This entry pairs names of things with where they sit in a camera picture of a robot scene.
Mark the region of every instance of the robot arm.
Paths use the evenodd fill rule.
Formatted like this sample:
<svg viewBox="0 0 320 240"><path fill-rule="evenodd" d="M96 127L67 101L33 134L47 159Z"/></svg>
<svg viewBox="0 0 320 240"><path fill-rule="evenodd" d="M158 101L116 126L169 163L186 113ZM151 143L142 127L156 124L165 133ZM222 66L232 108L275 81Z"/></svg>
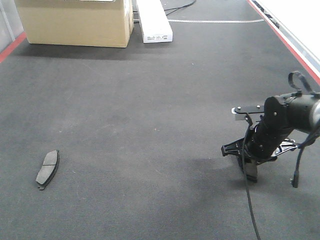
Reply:
<svg viewBox="0 0 320 240"><path fill-rule="evenodd" d="M301 80L309 91L308 95L302 94L301 89L293 83L293 76ZM289 74L289 84L297 92L267 98L264 103L264 115L260 122L255 127L249 128L244 138L223 145L221 148L223 156L237 156L240 167L248 168L247 178L253 182L256 182L258 177L257 165L275 161L278 155L288 150L304 149L319 137L320 94L312 91L304 76L298 71ZM250 114L257 113L245 112L240 107L235 108L234 111L236 114L245 114L249 125L252 124ZM307 133L309 136L302 144L296 144L287 139L293 130Z"/></svg>

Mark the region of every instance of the white wall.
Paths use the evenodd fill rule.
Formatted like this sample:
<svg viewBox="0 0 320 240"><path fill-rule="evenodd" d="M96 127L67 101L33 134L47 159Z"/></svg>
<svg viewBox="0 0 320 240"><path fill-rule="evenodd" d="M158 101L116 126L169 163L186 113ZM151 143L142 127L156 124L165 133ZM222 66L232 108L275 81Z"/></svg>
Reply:
<svg viewBox="0 0 320 240"><path fill-rule="evenodd" d="M319 0L256 0L320 63Z"/></svg>
<svg viewBox="0 0 320 240"><path fill-rule="evenodd" d="M0 52L22 32L23 27L14 0L0 0Z"/></svg>

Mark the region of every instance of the gray carpet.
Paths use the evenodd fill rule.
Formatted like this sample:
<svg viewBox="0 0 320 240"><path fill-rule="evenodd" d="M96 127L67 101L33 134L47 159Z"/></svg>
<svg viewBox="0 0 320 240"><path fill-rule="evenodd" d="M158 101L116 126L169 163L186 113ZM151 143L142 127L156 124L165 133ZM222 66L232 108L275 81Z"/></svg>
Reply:
<svg viewBox="0 0 320 240"><path fill-rule="evenodd" d="M260 16L245 0L199 0L170 18ZM171 27L173 42L143 44L136 24L125 49L24 41L0 64L1 240L255 239L243 176L220 151L247 128L231 108L292 92L293 70L319 86L265 22ZM319 146L303 155L299 188L297 151L258 167L263 240L320 239ZM39 191L55 149L59 169Z"/></svg>

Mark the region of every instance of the red floor stripe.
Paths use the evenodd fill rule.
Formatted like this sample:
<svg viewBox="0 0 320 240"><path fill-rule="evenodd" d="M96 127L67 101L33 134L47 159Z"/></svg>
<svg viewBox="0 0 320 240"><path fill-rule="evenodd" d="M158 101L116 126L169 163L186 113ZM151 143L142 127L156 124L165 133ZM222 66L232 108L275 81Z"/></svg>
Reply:
<svg viewBox="0 0 320 240"><path fill-rule="evenodd" d="M279 34L278 29L267 21L267 17L258 9L258 7L251 1L247 0L247 2L260 14L265 20L266 23L271 27L274 33L280 38L283 44L289 49L289 51L294 55L294 57L299 61L299 63L304 67L304 69L313 77L313 79L320 85L320 76L318 76L309 65L299 56L299 54L292 48L292 46Z"/></svg>
<svg viewBox="0 0 320 240"><path fill-rule="evenodd" d="M3 52L0 53L0 63L2 63L12 52L26 39L27 35L25 32L21 33L16 40L11 43Z"/></svg>

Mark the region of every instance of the cable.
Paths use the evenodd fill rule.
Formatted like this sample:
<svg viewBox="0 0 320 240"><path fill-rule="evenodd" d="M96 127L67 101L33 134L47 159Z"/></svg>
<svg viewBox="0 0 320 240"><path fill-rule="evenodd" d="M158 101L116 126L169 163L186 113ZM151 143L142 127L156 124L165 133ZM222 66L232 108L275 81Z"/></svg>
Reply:
<svg viewBox="0 0 320 240"><path fill-rule="evenodd" d="M169 22L173 23L194 23L194 24L249 24L263 22L263 19L257 20L179 20L179 19L168 19ZM135 18L134 23L139 23L139 19Z"/></svg>
<svg viewBox="0 0 320 240"><path fill-rule="evenodd" d="M307 146L310 146L311 144L313 144L316 139L318 137L320 137L320 121L316 124L316 128L310 132L310 134L306 137L306 139L304 140L303 143L301 143L298 148L300 149L299 151L299 154L298 154L298 157L296 159L296 164L295 164L295 171L294 171L294 174L293 174L293 179L291 181L291 185L294 187L294 188L298 188L298 185L299 185L299 167L300 167L300 160L301 160L301 157L302 157L302 153L304 152L305 150L305 147Z"/></svg>
<svg viewBox="0 0 320 240"><path fill-rule="evenodd" d="M167 8L164 9L164 11L170 11L173 10L169 13L166 14L166 16L174 13L175 11L178 11L180 9L184 9L187 7L192 6L193 4L196 3L197 0L193 0L191 3L179 6L179 7L172 7L172 8ZM135 24L139 23L139 19L135 18L133 19ZM258 22L263 22L263 19L257 19L257 20L179 20L179 19L168 19L169 22L173 23L195 23L195 24L245 24L245 23L258 23Z"/></svg>
<svg viewBox="0 0 320 240"><path fill-rule="evenodd" d="M166 15L168 16L168 15L173 14L174 12L176 12L176 11L178 11L178 10L180 10L180 9L184 9L184 8L190 7L190 6L192 6L193 4L195 4L196 1L197 1L197 0L193 0L191 3L186 4L186 5L184 5L184 6L173 7L173 8L165 9L165 11L173 10L173 11L167 13Z"/></svg>
<svg viewBox="0 0 320 240"><path fill-rule="evenodd" d="M245 144L247 141L247 137L248 137L248 133L250 131L250 127L252 126L252 120L251 117L249 116L248 113L246 113L246 118L247 122L249 123L249 126L245 132L244 135L244 139L243 139L243 143L242 143L242 152L241 152L241 158L242 158L242 170L243 170L243 176L244 176L244 182L245 182L245 191L246 191L246 196L248 198L248 205L249 205L249 210L250 210L250 216L251 216L251 221L254 227L254 232L256 235L256 239L257 240L261 240L260 235L259 235L259 231L258 231L258 227L257 227L257 223L255 220L255 215L254 215L254 211L252 208L252 203L251 203L251 197L250 197L250 190L249 190L249 185L248 185L248 179L247 179L247 172L246 172L246 168L245 168Z"/></svg>

